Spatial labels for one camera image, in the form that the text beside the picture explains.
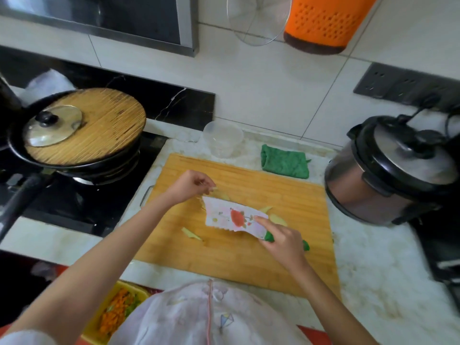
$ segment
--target range hood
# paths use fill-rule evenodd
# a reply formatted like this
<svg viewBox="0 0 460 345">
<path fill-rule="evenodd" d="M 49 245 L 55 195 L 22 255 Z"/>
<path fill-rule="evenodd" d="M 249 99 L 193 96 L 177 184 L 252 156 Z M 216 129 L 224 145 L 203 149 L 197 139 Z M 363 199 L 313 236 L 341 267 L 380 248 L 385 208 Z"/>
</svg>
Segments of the range hood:
<svg viewBox="0 0 460 345">
<path fill-rule="evenodd" d="M 0 15 L 194 57 L 198 0 L 0 0 Z"/>
</svg>

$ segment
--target white countertop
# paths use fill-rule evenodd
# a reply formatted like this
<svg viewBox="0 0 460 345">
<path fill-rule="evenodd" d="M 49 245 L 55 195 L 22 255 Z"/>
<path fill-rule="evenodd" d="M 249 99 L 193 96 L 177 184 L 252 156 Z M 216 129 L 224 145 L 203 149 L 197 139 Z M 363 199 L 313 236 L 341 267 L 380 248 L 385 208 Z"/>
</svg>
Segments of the white countertop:
<svg viewBox="0 0 460 345">
<path fill-rule="evenodd" d="M 306 153 L 309 182 L 323 184 L 324 169 L 335 151 L 294 139 L 245 131 L 238 156 L 220 160 L 210 155 L 201 132 L 149 121 L 148 132 L 169 139 L 126 209 L 121 223 L 139 209 L 171 153 L 261 170 L 262 144 Z M 376 227 L 348 218 L 328 200 L 342 299 L 381 344 L 454 344 L 460 339 L 460 317 L 444 285 L 433 281 L 409 225 Z M 20 218 L 0 249 L 62 265 L 71 265 L 100 237 Z M 170 289 L 206 276 L 133 260 L 123 280 Z M 280 292 L 237 284 L 264 299 L 294 323 L 321 329 L 307 300 Z"/>
</svg>

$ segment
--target white sleeve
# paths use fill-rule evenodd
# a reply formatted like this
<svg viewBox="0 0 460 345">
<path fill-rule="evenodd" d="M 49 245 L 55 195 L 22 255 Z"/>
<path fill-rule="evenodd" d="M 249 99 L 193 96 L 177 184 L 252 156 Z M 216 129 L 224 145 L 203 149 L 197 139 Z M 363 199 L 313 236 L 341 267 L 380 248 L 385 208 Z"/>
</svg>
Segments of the white sleeve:
<svg viewBox="0 0 460 345">
<path fill-rule="evenodd" d="M 0 345 L 57 345 L 52 337 L 38 330 L 22 330 L 0 339 Z"/>
</svg>

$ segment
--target electrical outlet panel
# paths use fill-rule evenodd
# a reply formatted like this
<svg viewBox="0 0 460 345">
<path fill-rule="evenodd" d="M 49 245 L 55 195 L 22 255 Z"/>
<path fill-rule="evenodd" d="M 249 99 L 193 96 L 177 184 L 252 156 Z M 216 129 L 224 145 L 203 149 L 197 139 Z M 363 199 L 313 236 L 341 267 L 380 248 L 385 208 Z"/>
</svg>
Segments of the electrical outlet panel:
<svg viewBox="0 0 460 345">
<path fill-rule="evenodd" d="M 433 110 L 444 112 L 460 104 L 460 81 L 381 63 L 371 64 L 353 92 L 416 107 L 436 93 L 440 101 Z"/>
</svg>

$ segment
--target wooden cutting board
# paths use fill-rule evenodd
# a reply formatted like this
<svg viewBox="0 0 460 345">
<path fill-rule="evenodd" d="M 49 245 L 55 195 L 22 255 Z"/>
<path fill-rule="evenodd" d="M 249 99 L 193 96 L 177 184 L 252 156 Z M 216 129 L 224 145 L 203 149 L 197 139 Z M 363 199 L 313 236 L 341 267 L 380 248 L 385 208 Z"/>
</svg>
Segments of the wooden cutting board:
<svg viewBox="0 0 460 345">
<path fill-rule="evenodd" d="M 78 165 L 113 155 L 131 144 L 145 126 L 145 110 L 130 95 L 109 88 L 89 88 L 50 106 L 73 105 L 83 113 L 81 126 L 60 143 L 26 146 L 35 160 L 49 165 Z"/>
<path fill-rule="evenodd" d="M 300 231 L 310 245 L 311 266 L 340 298 L 340 284 L 322 186 L 266 172 L 172 154 L 149 200 L 164 192 L 187 169 L 204 172 L 234 202 L 256 209 L 273 206 L 269 213 Z M 205 226 L 206 212 L 198 198 L 170 209 L 135 259 L 207 276 L 222 278 L 304 297 L 289 273 L 258 239 L 245 232 Z M 186 227 L 204 242 L 188 238 Z"/>
</svg>

